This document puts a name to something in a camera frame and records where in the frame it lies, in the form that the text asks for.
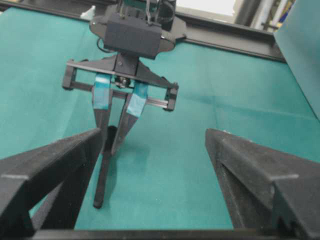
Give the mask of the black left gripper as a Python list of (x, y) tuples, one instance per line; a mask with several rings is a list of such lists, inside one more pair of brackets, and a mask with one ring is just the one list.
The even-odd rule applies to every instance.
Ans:
[[(76, 81), (78, 69), (97, 73), (93, 86)], [(121, 53), (104, 57), (100, 60), (68, 60), (62, 87), (66, 90), (80, 89), (88, 92), (92, 90), (92, 107), (95, 122), (96, 126), (101, 129), (102, 134), (101, 154), (105, 152), (108, 138), (108, 124), (113, 95), (113, 90), (111, 89), (112, 76), (140, 82), (134, 85), (132, 93), (128, 94), (125, 99), (111, 148), (111, 154), (114, 155), (143, 113), (148, 98), (148, 85), (166, 89), (164, 100), (167, 103), (163, 108), (169, 112), (175, 109), (179, 85), (176, 82), (171, 83), (165, 77), (152, 72), (138, 57)]]

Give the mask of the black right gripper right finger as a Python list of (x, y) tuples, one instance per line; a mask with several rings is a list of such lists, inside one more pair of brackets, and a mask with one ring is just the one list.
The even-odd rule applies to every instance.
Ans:
[(232, 225), (320, 237), (320, 165), (225, 131), (205, 131)]

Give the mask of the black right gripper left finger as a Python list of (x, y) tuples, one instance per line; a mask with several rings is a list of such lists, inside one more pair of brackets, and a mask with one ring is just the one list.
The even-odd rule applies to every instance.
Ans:
[(0, 161), (0, 238), (73, 229), (101, 150), (94, 128)]

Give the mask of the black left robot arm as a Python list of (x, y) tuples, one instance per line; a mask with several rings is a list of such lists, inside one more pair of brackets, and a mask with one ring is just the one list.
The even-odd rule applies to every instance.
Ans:
[(107, 53), (100, 60), (69, 60), (62, 87), (92, 93), (95, 122), (101, 129), (102, 151), (114, 155), (142, 115), (149, 86), (165, 89), (162, 107), (175, 109), (179, 86), (152, 72), (141, 58), (155, 59), (175, 48), (173, 0), (119, 0), (94, 16), (90, 31)]

